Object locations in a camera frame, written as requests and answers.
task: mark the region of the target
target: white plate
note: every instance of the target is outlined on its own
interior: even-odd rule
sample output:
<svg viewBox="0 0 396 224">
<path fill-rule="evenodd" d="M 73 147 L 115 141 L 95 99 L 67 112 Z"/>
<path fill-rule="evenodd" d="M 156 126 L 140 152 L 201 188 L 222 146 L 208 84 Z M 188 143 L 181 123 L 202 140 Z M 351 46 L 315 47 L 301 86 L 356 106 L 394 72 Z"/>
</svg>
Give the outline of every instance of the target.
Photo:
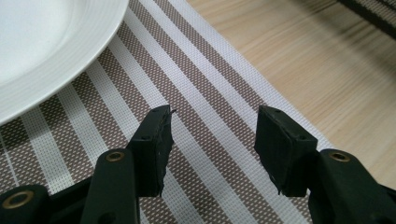
<svg viewBox="0 0 396 224">
<path fill-rule="evenodd" d="M 0 125 L 70 83 L 107 46 L 128 0 L 0 0 Z"/>
</svg>

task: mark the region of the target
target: wood grain surface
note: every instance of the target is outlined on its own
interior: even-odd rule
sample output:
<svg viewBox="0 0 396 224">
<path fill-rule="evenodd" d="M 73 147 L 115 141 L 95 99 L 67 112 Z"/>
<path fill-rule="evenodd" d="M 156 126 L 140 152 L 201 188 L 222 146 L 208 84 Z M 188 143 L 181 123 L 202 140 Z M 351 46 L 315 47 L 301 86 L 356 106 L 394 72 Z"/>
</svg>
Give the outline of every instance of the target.
<svg viewBox="0 0 396 224">
<path fill-rule="evenodd" d="M 396 41 L 335 1 L 188 0 L 338 149 L 396 189 Z"/>
</svg>

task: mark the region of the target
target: white stripe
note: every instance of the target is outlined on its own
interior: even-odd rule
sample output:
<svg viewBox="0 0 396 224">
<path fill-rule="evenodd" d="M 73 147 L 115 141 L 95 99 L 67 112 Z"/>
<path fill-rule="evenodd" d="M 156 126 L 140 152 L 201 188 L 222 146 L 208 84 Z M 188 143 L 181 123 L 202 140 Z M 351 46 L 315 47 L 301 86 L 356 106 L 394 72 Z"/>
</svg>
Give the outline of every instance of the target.
<svg viewBox="0 0 396 224">
<path fill-rule="evenodd" d="M 72 186 L 74 184 L 72 176 L 40 108 L 36 106 L 22 115 L 21 120 L 49 185 L 49 191 L 56 193 Z"/>
<path fill-rule="evenodd" d="M 149 220 L 146 217 L 145 213 L 140 209 L 140 223 L 141 224 L 149 224 Z"/>
<path fill-rule="evenodd" d="M 122 133 L 128 141 L 139 127 L 139 121 L 136 119 L 131 109 L 122 99 L 122 96 L 114 86 L 111 79 L 107 76 L 106 71 L 102 68 L 98 61 L 94 61 L 89 68 L 87 74 L 98 91 L 100 97 L 105 102 L 112 117 L 117 122 Z"/>
<path fill-rule="evenodd" d="M 138 18 L 130 10 L 127 10 L 125 18 L 127 25 L 134 31 L 137 39 L 139 39 L 151 57 L 194 108 L 224 149 L 228 151 L 233 160 L 240 166 L 255 188 L 258 189 L 265 200 L 273 207 L 279 218 L 284 222 L 306 222 L 302 214 L 288 198 L 276 197 L 277 190 L 262 169 L 262 165 L 237 140 L 237 137 L 206 101 L 204 96 L 183 75 L 182 71 L 180 71 L 169 55 L 163 51 Z"/>
<path fill-rule="evenodd" d="M 15 170 L 14 170 L 14 167 L 12 166 L 11 158 L 8 155 L 6 144 L 3 141 L 3 135 L 1 135 L 1 133 L 0 133 L 0 142 L 1 142 L 1 146 L 2 146 L 2 148 L 4 150 L 4 154 L 6 156 L 7 164 L 8 164 L 8 167 L 9 167 L 9 171 L 11 172 L 12 178 L 14 179 L 15 186 L 18 187 L 20 185 L 20 182 L 18 181 L 17 175 L 15 175 Z"/>
<path fill-rule="evenodd" d="M 117 124 L 122 127 L 122 133 L 125 137 L 127 137 L 127 139 L 131 139 L 132 135 L 139 126 L 139 122 L 131 112 L 128 105 L 122 99 L 122 96 L 117 91 L 111 79 L 107 76 L 106 71 L 97 61 L 95 61 L 87 70 L 87 73 L 92 73 L 90 75 L 92 83 L 98 90 L 101 98 L 104 100 Z M 168 208 L 172 211 L 172 214 L 177 219 L 177 221 L 196 223 L 198 220 L 201 220 L 197 211 L 189 201 L 188 197 L 182 193 L 183 190 L 181 186 L 177 183 L 169 170 L 166 171 L 164 182 L 166 186 L 166 194 L 163 195 L 163 200 L 167 204 Z M 180 213 L 177 205 L 182 205 L 182 213 Z"/>
<path fill-rule="evenodd" d="M 233 88 L 227 79 L 213 66 L 213 64 L 198 50 L 190 40 L 175 26 L 166 16 L 163 10 L 154 1 L 142 1 L 142 5 L 151 14 L 156 22 L 163 28 L 177 46 L 189 57 L 194 65 L 209 80 L 209 82 L 219 91 L 239 117 L 256 131 L 257 113 L 253 110 L 245 99 Z"/>
<path fill-rule="evenodd" d="M 78 136 L 78 140 L 87 153 L 92 167 L 95 167 L 98 157 L 107 151 L 105 141 L 96 129 L 87 109 L 72 85 L 63 88 L 58 93 L 58 98 Z"/>
<path fill-rule="evenodd" d="M 109 48 L 151 107 L 167 104 L 161 93 L 117 36 L 110 43 Z M 227 217 L 235 223 L 254 223 L 254 218 L 177 115 L 173 116 L 172 123 L 172 133 L 174 133 L 174 140 L 180 151 L 218 201 Z"/>
<path fill-rule="evenodd" d="M 270 106 L 277 107 L 291 116 L 318 139 L 318 148 L 333 147 L 329 140 L 291 105 L 238 51 L 236 51 L 207 21 L 186 1 L 170 0 L 172 6 L 221 57 L 246 81 L 246 83 Z"/>
</svg>

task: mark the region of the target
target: gray stripe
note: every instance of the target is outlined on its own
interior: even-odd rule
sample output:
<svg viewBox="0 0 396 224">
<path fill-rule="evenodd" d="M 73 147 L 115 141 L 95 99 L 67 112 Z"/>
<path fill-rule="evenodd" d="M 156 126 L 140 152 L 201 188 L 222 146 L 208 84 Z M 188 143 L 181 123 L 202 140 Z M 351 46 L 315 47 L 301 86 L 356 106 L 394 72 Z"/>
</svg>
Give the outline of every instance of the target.
<svg viewBox="0 0 396 224">
<path fill-rule="evenodd" d="M 88 76 L 92 81 L 92 84 L 98 91 L 100 98 L 104 101 L 106 109 L 111 113 L 111 116 L 117 122 L 118 127 L 124 134 L 126 140 L 132 138 L 134 132 L 139 127 L 139 121 L 134 117 L 134 114 L 122 99 L 122 96 L 117 91 L 116 87 L 107 76 L 106 71 L 102 68 L 98 61 L 95 61 L 87 69 Z"/>
<path fill-rule="evenodd" d="M 107 150 L 106 143 L 72 85 L 68 85 L 61 90 L 58 93 L 58 98 L 90 159 L 92 167 L 94 167 L 97 158 Z"/>
<path fill-rule="evenodd" d="M 103 99 L 93 86 L 88 75 L 83 73 L 76 78 L 76 80 L 73 81 L 73 86 L 75 87 L 79 99 L 85 106 L 90 120 L 92 120 L 96 130 L 99 132 L 101 139 L 106 143 L 103 149 L 125 147 L 128 143 L 127 139 L 122 134 L 119 126 L 117 126 L 117 122 L 114 120 Z"/>
<path fill-rule="evenodd" d="M 49 192 L 56 193 L 72 186 L 74 181 L 40 108 L 37 106 L 25 113 L 21 120 L 46 177 Z"/>
<path fill-rule="evenodd" d="M 48 186 L 21 118 L 0 127 L 5 148 L 20 185 L 39 184 Z"/>
</svg>

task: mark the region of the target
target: black plastic mount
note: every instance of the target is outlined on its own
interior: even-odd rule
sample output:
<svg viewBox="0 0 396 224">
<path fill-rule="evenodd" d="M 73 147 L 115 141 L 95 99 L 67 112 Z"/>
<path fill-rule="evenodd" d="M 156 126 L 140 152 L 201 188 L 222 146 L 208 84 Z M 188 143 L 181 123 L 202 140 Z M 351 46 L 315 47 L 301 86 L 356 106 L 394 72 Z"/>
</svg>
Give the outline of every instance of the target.
<svg viewBox="0 0 396 224">
<path fill-rule="evenodd" d="M 314 223 L 396 223 L 396 192 L 378 185 L 358 159 L 317 139 L 283 111 L 261 105 L 255 149 L 284 195 L 304 197 Z"/>
<path fill-rule="evenodd" d="M 148 112 L 127 148 L 104 152 L 92 177 L 49 196 L 39 185 L 0 196 L 1 224 L 139 223 L 138 197 L 163 191 L 174 143 L 169 105 Z"/>
</svg>

